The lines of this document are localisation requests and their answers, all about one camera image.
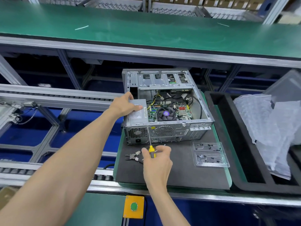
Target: blue floor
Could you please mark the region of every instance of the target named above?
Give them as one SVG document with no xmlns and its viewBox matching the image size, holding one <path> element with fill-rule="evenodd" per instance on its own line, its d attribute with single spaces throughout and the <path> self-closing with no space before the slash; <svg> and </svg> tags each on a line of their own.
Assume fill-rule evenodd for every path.
<svg viewBox="0 0 301 226">
<path fill-rule="evenodd" d="M 61 110 L 51 109 L 57 116 Z M 24 121 L 31 117 L 33 112 L 23 115 Z M 51 147 L 60 148 L 78 131 L 87 126 L 93 120 L 98 118 L 101 112 L 91 111 L 71 111 L 66 119 L 66 133 L 58 133 L 51 143 Z M 104 151 L 117 152 L 121 137 L 122 118 L 118 119 L 110 133 L 105 144 Z M 35 118 L 25 125 L 13 125 L 1 138 L 0 144 L 29 145 L 36 146 L 41 143 L 49 128 L 50 123 L 37 112 Z M 45 162 L 52 153 L 46 154 L 41 159 Z M 31 152 L 0 149 L 0 159 L 27 162 L 31 158 Z M 102 157 L 99 167 L 105 167 L 110 163 L 115 163 L 115 158 Z M 146 226 L 161 226 L 160 217 L 156 211 L 154 203 L 150 197 L 148 200 L 148 210 L 146 215 Z M 175 204 L 186 217 L 192 226 L 197 225 L 258 225 L 258 220 L 253 216 L 252 209 L 256 206 L 229 204 L 220 202 L 207 202 L 196 200 L 174 199 Z M 143 220 L 131 219 L 130 226 L 142 226 Z M 277 221 L 277 225 L 300 225 L 300 221 Z"/>
</svg>

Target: forearm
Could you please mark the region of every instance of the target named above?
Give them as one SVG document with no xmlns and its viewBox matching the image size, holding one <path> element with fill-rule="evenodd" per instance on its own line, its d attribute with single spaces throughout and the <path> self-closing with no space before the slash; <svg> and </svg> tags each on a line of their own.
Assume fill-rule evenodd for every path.
<svg viewBox="0 0 301 226">
<path fill-rule="evenodd" d="M 164 226 L 190 226 L 167 191 L 150 191 L 150 194 Z"/>
<path fill-rule="evenodd" d="M 16 193 L 1 214 L 13 213 L 16 206 L 19 209 L 27 208 L 20 212 L 30 214 L 32 207 L 34 214 L 39 216 L 36 217 L 35 225 L 64 224 L 85 194 L 109 133 L 118 118 L 116 113 L 109 110 L 51 156 Z"/>
</svg>

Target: open computer chassis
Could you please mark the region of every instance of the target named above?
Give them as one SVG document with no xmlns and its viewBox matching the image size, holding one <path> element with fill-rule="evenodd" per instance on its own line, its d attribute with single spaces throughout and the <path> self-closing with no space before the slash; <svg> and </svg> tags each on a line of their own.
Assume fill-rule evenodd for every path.
<svg viewBox="0 0 301 226">
<path fill-rule="evenodd" d="M 124 117 L 128 144 L 148 143 L 148 135 L 152 143 L 198 140 L 211 129 L 214 119 L 189 71 L 124 69 L 122 78 L 131 102 L 143 105 Z"/>
</svg>

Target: yellow screwdriver handle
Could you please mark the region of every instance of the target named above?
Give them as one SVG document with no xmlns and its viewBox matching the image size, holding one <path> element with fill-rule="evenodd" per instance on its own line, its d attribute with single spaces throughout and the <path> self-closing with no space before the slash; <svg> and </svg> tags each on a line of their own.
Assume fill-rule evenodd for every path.
<svg viewBox="0 0 301 226">
<path fill-rule="evenodd" d="M 150 157 L 151 157 L 152 159 L 156 157 L 156 154 L 155 154 L 155 148 L 153 148 L 152 145 L 150 145 L 149 153 L 150 153 Z"/>
</svg>

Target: person's left hand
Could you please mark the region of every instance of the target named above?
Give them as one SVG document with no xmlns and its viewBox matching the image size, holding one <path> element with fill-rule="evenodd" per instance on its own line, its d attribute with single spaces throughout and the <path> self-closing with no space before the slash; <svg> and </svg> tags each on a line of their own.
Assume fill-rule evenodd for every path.
<svg viewBox="0 0 301 226">
<path fill-rule="evenodd" d="M 109 110 L 112 113 L 115 113 L 118 117 L 126 116 L 132 111 L 138 111 L 143 108 L 141 105 L 134 105 L 129 102 L 129 99 L 134 99 L 133 95 L 130 92 L 126 92 L 125 95 L 122 95 L 120 98 L 114 98 L 114 101 L 111 103 Z"/>
</svg>

